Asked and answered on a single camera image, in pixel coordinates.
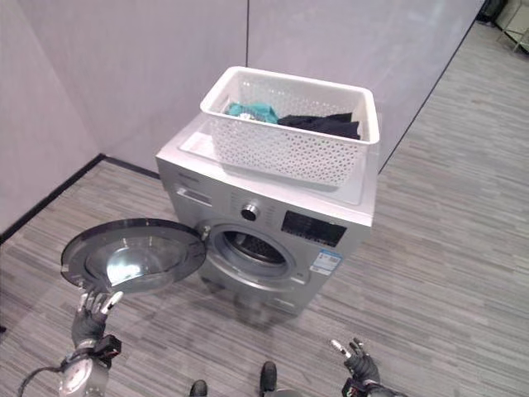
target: perforated basket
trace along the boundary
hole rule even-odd
[[[267,103],[278,117],[353,112],[361,140],[245,120],[230,103]],[[317,184],[342,185],[369,145],[379,141],[372,93],[365,88],[243,67],[229,68],[200,104],[215,154],[229,165]]]

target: foot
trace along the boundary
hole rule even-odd
[[[207,396],[207,383],[204,380],[195,380],[189,391],[189,397],[205,396]]]
[[[261,397],[267,391],[274,391],[278,383],[278,370],[273,361],[267,361],[261,368],[259,394]]]

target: white wall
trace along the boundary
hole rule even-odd
[[[245,63],[246,0],[20,0],[100,151],[156,171],[155,153]]]
[[[16,0],[0,2],[0,233],[98,148]]]
[[[369,88],[382,165],[482,3],[250,0],[249,66]]]

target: robotic arm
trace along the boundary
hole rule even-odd
[[[122,297],[122,292],[108,297],[93,290],[81,295],[72,324],[75,352],[61,364],[60,397],[104,396],[112,358],[121,352],[122,343],[103,334],[110,310]]]
[[[364,343],[359,339],[355,337],[353,342],[349,343],[353,354],[337,340],[333,339],[331,345],[346,357],[344,365],[350,372],[350,378],[341,390],[343,397],[406,397],[380,384],[379,368],[364,350]]]

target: gray carpet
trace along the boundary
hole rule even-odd
[[[473,27],[380,176],[372,237],[302,315],[242,309],[196,275],[125,298],[107,395],[184,395],[198,378],[211,396],[255,395],[271,358],[281,386],[338,396],[347,372],[326,340],[354,335],[410,397],[529,395],[529,59],[497,34]],[[160,182],[102,162],[4,244],[0,395],[71,349],[64,245],[136,216],[174,219]],[[57,385],[39,375],[27,396]]]

